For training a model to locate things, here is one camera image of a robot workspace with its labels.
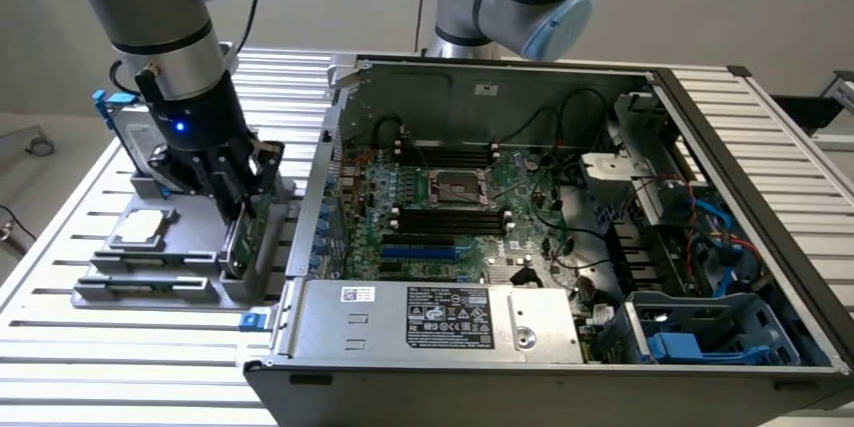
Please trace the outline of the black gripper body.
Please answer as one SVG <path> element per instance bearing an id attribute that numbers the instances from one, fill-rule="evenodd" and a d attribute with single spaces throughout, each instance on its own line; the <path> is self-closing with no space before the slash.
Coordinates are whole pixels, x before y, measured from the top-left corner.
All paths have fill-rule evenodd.
<path id="1" fill-rule="evenodd" d="M 166 98 L 150 68 L 136 73 L 136 83 L 166 141 L 148 166 L 180 191 L 214 195 L 210 152 L 226 146 L 250 157 L 254 148 L 231 74 L 226 72 L 208 90 L 183 100 Z"/>

